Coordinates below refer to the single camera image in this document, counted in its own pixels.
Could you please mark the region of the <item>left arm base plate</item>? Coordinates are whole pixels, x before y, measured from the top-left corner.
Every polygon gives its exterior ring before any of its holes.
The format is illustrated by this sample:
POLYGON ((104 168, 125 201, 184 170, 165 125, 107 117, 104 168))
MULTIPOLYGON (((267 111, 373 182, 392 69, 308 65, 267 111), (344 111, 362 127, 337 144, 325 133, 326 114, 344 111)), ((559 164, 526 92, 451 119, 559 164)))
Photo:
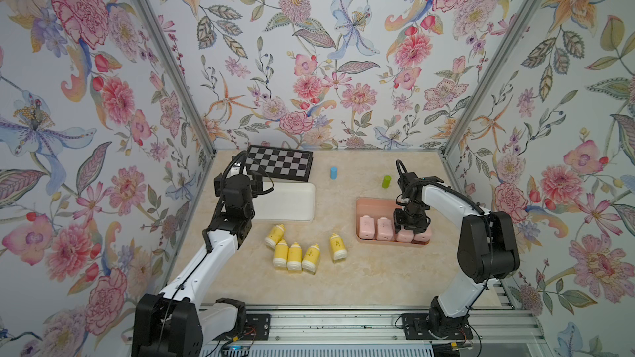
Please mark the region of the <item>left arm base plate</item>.
POLYGON ((246 314, 243 324, 237 329, 216 336, 213 341, 229 340, 269 340, 271 330, 271 314, 246 314))

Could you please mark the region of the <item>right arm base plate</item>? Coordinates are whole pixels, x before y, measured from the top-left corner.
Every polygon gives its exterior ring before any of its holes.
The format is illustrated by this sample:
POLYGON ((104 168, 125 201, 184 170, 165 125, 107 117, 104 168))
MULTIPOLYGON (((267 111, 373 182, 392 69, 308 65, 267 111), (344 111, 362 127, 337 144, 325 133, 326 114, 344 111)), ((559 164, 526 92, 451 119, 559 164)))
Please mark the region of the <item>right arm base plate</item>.
POLYGON ((474 335, 466 317, 445 317, 433 313, 404 313, 397 320, 406 340, 473 340, 474 335))

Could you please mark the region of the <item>pink sharpener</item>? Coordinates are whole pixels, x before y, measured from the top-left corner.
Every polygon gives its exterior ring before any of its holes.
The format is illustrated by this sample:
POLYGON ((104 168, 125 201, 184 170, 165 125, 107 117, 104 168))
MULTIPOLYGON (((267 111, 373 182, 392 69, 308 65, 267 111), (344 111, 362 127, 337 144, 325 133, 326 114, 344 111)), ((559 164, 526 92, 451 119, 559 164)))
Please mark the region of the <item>pink sharpener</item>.
POLYGON ((357 223, 357 236, 361 240, 375 239, 375 219, 371 216, 361 216, 357 223))
POLYGON ((428 244, 431 241, 433 236, 433 229, 428 227, 425 232, 417 233, 413 236, 413 243, 417 244, 428 244))
POLYGON ((395 238, 395 226, 387 217, 381 217, 376 222, 375 239, 377 241, 393 241, 395 238))
POLYGON ((414 232, 412 230, 401 229, 395 234, 395 240, 400 243, 412 243, 414 232))

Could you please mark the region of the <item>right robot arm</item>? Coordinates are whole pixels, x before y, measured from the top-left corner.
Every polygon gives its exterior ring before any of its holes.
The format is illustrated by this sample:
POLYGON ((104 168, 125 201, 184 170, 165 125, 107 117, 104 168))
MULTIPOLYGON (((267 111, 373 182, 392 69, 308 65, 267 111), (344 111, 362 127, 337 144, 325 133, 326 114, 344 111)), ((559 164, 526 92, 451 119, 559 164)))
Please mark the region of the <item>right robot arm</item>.
POLYGON ((492 282, 519 269, 514 223, 506 212, 482 208, 437 176, 420 178, 400 160, 396 168, 400 187, 393 214, 396 231, 424 234, 432 223, 428 217, 432 208, 460 231, 456 252, 460 271, 428 309, 429 330, 441 338, 466 325, 474 303, 492 282))

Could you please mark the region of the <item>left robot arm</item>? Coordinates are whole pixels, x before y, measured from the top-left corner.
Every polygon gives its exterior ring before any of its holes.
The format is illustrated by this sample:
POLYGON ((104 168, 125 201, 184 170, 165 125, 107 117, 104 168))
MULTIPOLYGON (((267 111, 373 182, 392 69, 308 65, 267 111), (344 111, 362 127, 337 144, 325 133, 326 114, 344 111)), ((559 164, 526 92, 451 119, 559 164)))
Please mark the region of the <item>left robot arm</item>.
POLYGON ((203 245, 193 259, 157 294, 137 304, 132 338, 134 356, 198 356, 212 340, 240 337, 246 305, 218 299, 203 308, 203 299, 223 266, 239 251, 256 215, 254 198, 268 193, 263 172, 249 170, 241 152, 216 176, 218 197, 213 217, 203 230, 203 245))

